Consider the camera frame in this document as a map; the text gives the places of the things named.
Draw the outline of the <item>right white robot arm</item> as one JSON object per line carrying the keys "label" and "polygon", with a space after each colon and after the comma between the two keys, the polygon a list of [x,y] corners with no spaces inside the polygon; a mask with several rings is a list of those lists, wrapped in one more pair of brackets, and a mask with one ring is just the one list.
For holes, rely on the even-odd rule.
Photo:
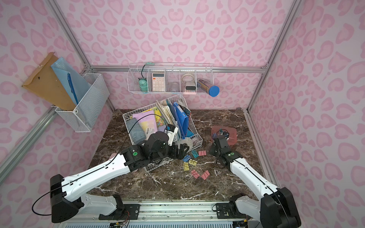
{"label": "right white robot arm", "polygon": [[243,194],[217,203],[213,210],[219,219],[242,219],[249,216],[264,228],[299,228],[301,219],[292,192],[279,188],[260,175],[241,154],[231,149],[223,135],[214,138],[209,153],[239,177],[254,193],[256,200]]}

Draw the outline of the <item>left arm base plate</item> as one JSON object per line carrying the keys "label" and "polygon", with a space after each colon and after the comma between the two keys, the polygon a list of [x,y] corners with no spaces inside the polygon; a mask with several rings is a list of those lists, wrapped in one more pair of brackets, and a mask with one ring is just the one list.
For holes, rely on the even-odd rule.
{"label": "left arm base plate", "polygon": [[114,220],[114,221],[124,221],[127,220],[137,220],[140,212],[140,204],[125,204],[123,209],[117,208],[110,215],[100,214],[99,220]]}

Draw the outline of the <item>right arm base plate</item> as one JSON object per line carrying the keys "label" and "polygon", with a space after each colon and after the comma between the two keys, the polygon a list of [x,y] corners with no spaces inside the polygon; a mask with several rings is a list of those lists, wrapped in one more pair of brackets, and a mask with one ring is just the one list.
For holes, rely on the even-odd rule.
{"label": "right arm base plate", "polygon": [[233,203],[216,203],[212,206],[218,219],[246,219],[247,215],[240,213]]}

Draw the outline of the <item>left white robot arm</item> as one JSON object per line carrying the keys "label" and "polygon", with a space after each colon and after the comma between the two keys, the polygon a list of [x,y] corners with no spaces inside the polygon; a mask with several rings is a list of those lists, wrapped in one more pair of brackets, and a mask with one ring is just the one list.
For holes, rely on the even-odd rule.
{"label": "left white robot arm", "polygon": [[127,209],[121,196],[93,196],[88,192],[116,177],[146,167],[166,157],[183,159],[190,147],[173,142],[174,133],[157,132],[136,145],[121,150],[112,159],[84,172],[50,179],[50,204],[52,223],[62,223],[77,215],[97,215],[100,220],[129,220],[133,210]]}

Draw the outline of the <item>pink binder clip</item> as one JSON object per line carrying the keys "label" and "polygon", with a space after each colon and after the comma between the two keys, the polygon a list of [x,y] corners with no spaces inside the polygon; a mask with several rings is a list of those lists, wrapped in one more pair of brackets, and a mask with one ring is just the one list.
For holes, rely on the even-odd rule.
{"label": "pink binder clip", "polygon": [[207,152],[206,151],[199,151],[198,154],[199,154],[199,156],[206,156]]}
{"label": "pink binder clip", "polygon": [[205,171],[205,172],[201,175],[201,178],[202,178],[203,180],[206,180],[209,176],[210,176],[210,173],[209,173],[209,171],[207,170],[207,171]]}
{"label": "pink binder clip", "polygon": [[197,178],[199,178],[199,173],[196,171],[196,170],[192,170],[191,171],[191,175],[195,178],[195,179],[197,179]]}

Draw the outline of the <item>teal binder clip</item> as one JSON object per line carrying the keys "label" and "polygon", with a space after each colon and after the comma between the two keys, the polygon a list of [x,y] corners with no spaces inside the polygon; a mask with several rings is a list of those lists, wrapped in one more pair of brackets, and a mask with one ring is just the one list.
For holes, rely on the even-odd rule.
{"label": "teal binder clip", "polygon": [[194,158],[197,158],[197,157],[199,157],[199,154],[198,154],[198,152],[196,150],[192,150],[192,156]]}

